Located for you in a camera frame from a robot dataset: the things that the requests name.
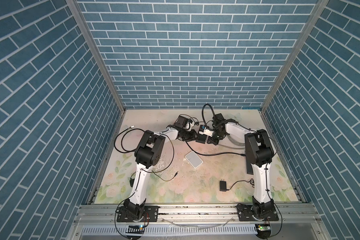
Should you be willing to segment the black ribbed box device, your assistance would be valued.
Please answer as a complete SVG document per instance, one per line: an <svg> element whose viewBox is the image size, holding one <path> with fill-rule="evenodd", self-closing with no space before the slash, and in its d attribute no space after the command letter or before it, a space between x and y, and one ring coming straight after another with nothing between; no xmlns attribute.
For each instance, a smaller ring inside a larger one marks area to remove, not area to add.
<svg viewBox="0 0 360 240"><path fill-rule="evenodd" d="M206 131L205 129L199 130L196 139L197 143L205 144L207 142L209 136L205 133L205 131Z"/></svg>

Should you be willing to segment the black power adapter with plug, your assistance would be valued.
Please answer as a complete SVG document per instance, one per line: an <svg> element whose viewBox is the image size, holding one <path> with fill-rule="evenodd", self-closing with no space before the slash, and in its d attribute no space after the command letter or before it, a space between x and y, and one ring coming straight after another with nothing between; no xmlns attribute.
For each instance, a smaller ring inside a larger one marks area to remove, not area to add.
<svg viewBox="0 0 360 240"><path fill-rule="evenodd" d="M220 180L220 181L219 181L219 191L220 191L220 192L230 191L230 190L231 190L236 184L238 184L238 183L247 183L247 184L250 184L250 186L251 186L252 188L255 187L254 179L236 181L236 182L234 182L229 188L227 187L227 182L226 182L226 181Z"/></svg>

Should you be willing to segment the dark grey network switch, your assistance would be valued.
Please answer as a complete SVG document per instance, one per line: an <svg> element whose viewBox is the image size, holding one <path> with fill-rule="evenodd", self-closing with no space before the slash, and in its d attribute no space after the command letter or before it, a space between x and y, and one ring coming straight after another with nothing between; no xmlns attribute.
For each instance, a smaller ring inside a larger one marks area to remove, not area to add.
<svg viewBox="0 0 360 240"><path fill-rule="evenodd" d="M252 160L250 157L246 156L246 168L247 168L247 174L253 175L253 167L252 167Z"/></svg>

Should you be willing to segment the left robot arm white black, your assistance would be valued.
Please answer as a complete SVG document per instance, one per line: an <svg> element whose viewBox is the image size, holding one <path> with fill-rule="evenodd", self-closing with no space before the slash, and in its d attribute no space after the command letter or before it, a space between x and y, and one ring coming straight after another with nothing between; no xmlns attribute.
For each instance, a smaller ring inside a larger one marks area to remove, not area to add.
<svg viewBox="0 0 360 240"><path fill-rule="evenodd" d="M136 172L130 196L119 207L119 222L137 222L146 216L146 192L150 174L159 162L166 141L195 141L198 134L194 129L185 130L168 126L161 132L145 131L135 149Z"/></svg>

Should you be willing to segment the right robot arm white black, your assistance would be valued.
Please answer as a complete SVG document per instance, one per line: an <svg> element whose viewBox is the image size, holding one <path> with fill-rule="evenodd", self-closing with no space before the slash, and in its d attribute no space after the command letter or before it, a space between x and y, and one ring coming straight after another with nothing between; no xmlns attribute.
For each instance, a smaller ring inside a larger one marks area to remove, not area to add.
<svg viewBox="0 0 360 240"><path fill-rule="evenodd" d="M251 164L254 178L254 194L252 196L252 216L258 221L278 221L279 216L270 193L270 166L274 157L274 149L266 130L251 130L237 122L215 126L213 130L205 128L200 134L207 135L207 140L217 144L227 135L232 135L245 143L245 157Z"/></svg>

